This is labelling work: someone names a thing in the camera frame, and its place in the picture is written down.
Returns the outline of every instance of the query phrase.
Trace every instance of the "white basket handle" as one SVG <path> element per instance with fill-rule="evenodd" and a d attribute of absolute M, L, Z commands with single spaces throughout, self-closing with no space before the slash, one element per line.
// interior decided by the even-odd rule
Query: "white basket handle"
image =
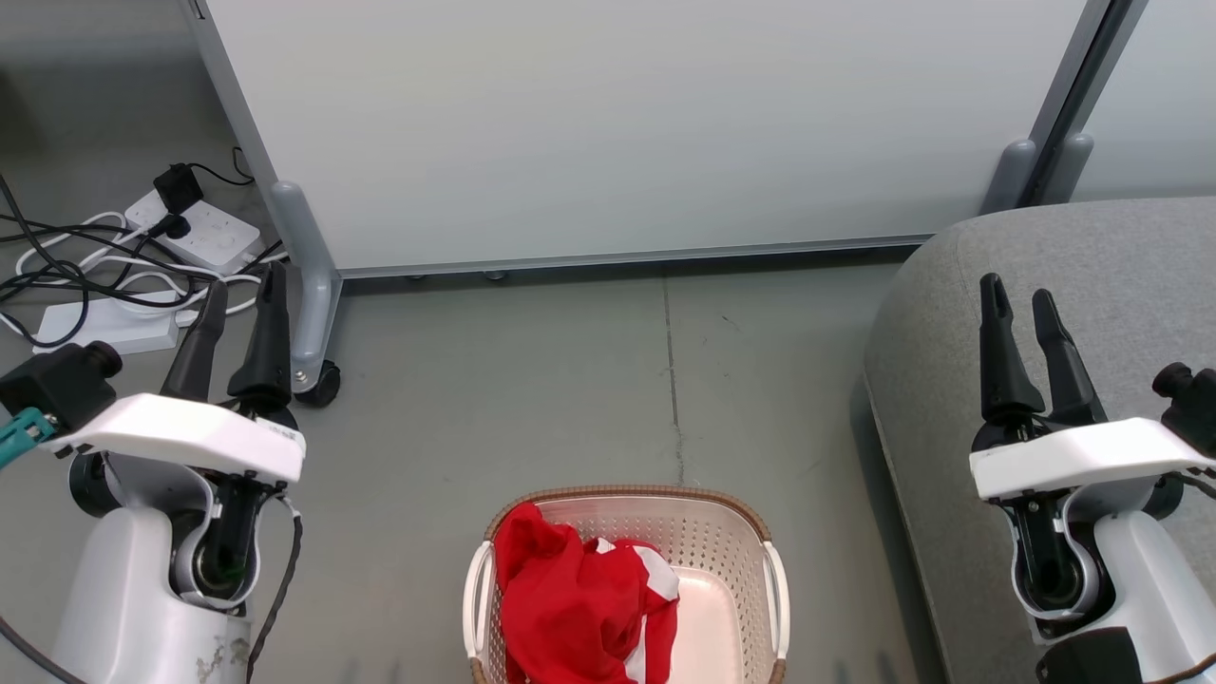
<path fill-rule="evenodd" d="M 465 577 L 465 599 L 461 606 L 462 627 L 465 629 L 465 652 L 475 658 L 485 650 L 485 613 L 490 605 L 490 583 L 494 576 L 494 545 L 482 542 L 473 554 Z M 478 584 L 482 585 L 482 600 L 477 601 Z"/>
<path fill-rule="evenodd" d="M 789 651 L 789 581 L 786 579 L 786 566 L 781 562 L 777 548 L 771 542 L 765 542 L 764 551 L 772 650 L 778 658 L 784 658 Z"/>

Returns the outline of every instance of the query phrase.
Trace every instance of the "red cloth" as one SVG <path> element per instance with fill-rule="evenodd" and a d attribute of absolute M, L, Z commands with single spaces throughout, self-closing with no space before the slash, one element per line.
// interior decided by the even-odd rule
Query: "red cloth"
<path fill-rule="evenodd" d="M 669 582 L 679 581 L 653 546 L 630 539 L 613 546 L 584 544 L 530 503 L 507 514 L 494 550 L 512 684 L 524 684 L 525 674 L 534 684 L 668 680 L 679 601 Z M 626 661 L 634 674 L 644 663 L 644 682 L 629 677 Z"/>

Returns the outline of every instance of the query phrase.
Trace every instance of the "laundry basket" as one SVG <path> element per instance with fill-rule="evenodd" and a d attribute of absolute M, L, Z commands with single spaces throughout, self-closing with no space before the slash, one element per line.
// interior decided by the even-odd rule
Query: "laundry basket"
<path fill-rule="evenodd" d="M 653 544 L 680 577 L 669 684 L 778 684 L 789 647 L 789 590 L 760 516 L 733 497 L 681 487 L 578 487 L 523 497 L 502 510 L 465 579 L 465 650 L 475 684 L 508 684 L 499 628 L 502 594 L 492 539 L 503 517 L 531 501 L 545 520 L 584 539 Z"/>

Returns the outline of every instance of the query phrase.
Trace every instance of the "basket bottom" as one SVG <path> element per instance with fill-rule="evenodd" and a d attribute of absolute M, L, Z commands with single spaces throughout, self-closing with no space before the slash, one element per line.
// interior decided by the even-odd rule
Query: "basket bottom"
<path fill-rule="evenodd" d="M 680 605 L 668 684 L 741 684 L 743 640 L 730 587 L 704 570 L 671 570 L 680 577 Z"/>

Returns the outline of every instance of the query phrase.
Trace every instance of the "whiteboard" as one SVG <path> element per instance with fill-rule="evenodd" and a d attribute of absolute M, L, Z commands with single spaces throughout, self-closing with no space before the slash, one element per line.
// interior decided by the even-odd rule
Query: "whiteboard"
<path fill-rule="evenodd" d="M 339 270 L 938 231 L 1083 0 L 209 0 Z"/>
<path fill-rule="evenodd" d="M 1216 0 L 1148 2 L 1085 131 L 1073 201 L 1216 195 Z"/>

